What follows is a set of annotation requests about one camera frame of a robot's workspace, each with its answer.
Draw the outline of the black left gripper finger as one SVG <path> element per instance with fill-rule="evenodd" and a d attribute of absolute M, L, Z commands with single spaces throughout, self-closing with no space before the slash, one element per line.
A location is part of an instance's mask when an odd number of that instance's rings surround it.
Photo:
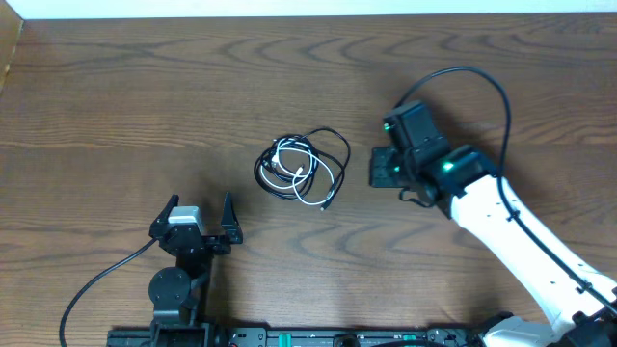
<path fill-rule="evenodd" d="M 240 236 L 241 235 L 241 226 L 237 220 L 232 196 L 230 192 L 226 192 L 225 200 L 224 200 L 224 210 L 223 216 L 221 219 L 221 227 L 225 231 L 226 236 Z"/>
<path fill-rule="evenodd" d="M 158 216 L 153 220 L 150 225 L 151 235 L 164 235 L 169 229 L 169 217 L 175 207 L 178 206 L 179 195 L 173 194 L 166 203 L 165 207 L 161 210 Z"/>

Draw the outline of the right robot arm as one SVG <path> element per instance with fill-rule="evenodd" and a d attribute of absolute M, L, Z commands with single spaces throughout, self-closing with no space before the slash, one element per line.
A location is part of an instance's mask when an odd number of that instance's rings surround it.
<path fill-rule="evenodd" d="M 420 101 L 383 118 L 388 147 L 375 147 L 369 183 L 402 201 L 436 207 L 480 240 L 545 314 L 544 324 L 500 314 L 469 339 L 481 346 L 613 346 L 616 282 L 560 241 L 472 146 L 451 147 Z"/>

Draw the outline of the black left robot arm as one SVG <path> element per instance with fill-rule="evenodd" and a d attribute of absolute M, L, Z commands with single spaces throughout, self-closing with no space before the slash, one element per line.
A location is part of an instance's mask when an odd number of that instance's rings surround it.
<path fill-rule="evenodd" d="M 228 255 L 243 242 L 232 197 L 226 193 L 221 234 L 206 232 L 200 209 L 180 206 L 173 195 L 151 223 L 148 235 L 175 259 L 175 265 L 158 271 L 150 280 L 153 303 L 151 346 L 227 346 L 228 329 L 201 313 L 211 283 L 216 256 Z"/>

